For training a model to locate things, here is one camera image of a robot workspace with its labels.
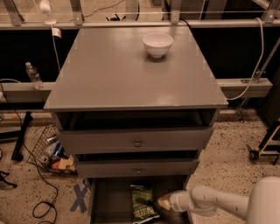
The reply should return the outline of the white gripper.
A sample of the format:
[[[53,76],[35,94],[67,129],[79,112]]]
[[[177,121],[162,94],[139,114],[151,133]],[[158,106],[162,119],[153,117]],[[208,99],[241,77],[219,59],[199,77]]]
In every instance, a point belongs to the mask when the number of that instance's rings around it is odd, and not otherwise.
[[[157,199],[157,203],[166,210],[175,212],[190,211],[193,208],[191,194],[188,191],[176,191]]]

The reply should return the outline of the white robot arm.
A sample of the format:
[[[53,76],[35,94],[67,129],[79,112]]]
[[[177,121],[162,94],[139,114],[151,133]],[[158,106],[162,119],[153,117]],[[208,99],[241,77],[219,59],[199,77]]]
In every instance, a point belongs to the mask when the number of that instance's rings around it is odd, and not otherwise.
[[[166,210],[180,213],[211,217],[219,208],[244,219],[246,224],[280,224],[280,178],[260,179],[248,197],[196,185],[189,191],[166,194],[157,202]]]

